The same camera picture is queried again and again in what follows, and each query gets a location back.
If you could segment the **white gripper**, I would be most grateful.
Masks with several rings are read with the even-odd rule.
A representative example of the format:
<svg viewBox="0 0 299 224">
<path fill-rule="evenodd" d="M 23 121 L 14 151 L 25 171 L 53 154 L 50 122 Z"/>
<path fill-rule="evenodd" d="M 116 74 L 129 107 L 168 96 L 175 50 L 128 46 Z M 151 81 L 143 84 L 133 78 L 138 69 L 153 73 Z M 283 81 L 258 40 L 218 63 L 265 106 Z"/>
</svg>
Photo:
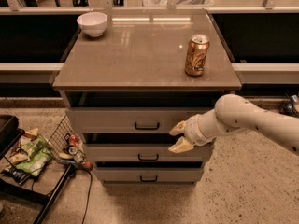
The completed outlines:
<svg viewBox="0 0 299 224">
<path fill-rule="evenodd" d="M 187 121 L 179 122 L 170 130 L 169 134 L 172 136 L 184 133 L 185 137 L 180 137 L 168 150 L 173 153 L 183 153 L 193 150 L 194 146 L 203 146 L 214 139 L 211 134 L 214 128 L 215 115 L 213 113 L 191 116 Z"/>
</svg>

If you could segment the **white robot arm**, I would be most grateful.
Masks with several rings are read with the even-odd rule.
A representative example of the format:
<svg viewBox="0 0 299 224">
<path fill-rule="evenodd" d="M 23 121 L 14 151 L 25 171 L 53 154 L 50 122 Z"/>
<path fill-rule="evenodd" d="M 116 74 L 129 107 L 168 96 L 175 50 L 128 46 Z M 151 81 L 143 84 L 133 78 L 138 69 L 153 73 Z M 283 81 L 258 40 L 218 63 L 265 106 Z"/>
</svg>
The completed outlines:
<svg viewBox="0 0 299 224">
<path fill-rule="evenodd" d="M 181 137 L 168 150 L 187 152 L 219 136 L 245 130 L 255 131 L 299 155 L 299 118 L 261 109 L 235 94 L 223 95 L 212 110 L 191 116 L 173 127 L 169 134 L 181 134 Z"/>
</svg>

